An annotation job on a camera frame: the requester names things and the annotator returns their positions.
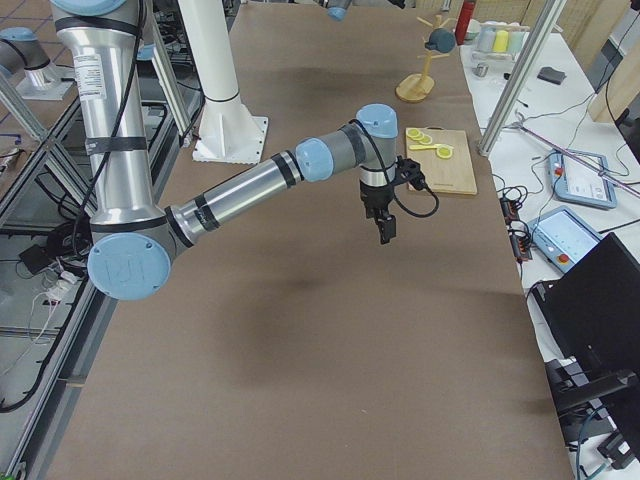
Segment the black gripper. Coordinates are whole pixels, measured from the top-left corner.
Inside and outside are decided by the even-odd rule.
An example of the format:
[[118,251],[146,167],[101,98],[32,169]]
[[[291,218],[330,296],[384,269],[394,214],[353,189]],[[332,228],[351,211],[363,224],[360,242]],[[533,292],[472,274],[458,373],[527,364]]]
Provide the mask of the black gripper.
[[396,217],[389,213],[389,204],[394,199],[394,189],[390,185],[370,186],[359,183],[360,199],[367,219],[377,220],[380,243],[388,244],[396,237]]

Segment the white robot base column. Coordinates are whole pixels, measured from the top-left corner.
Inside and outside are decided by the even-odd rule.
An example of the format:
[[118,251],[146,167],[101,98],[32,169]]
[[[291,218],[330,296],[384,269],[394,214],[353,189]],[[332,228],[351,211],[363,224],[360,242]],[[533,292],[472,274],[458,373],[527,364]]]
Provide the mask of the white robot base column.
[[179,8],[205,97],[193,159],[258,163],[268,119],[252,116],[241,99],[223,4],[186,0]]

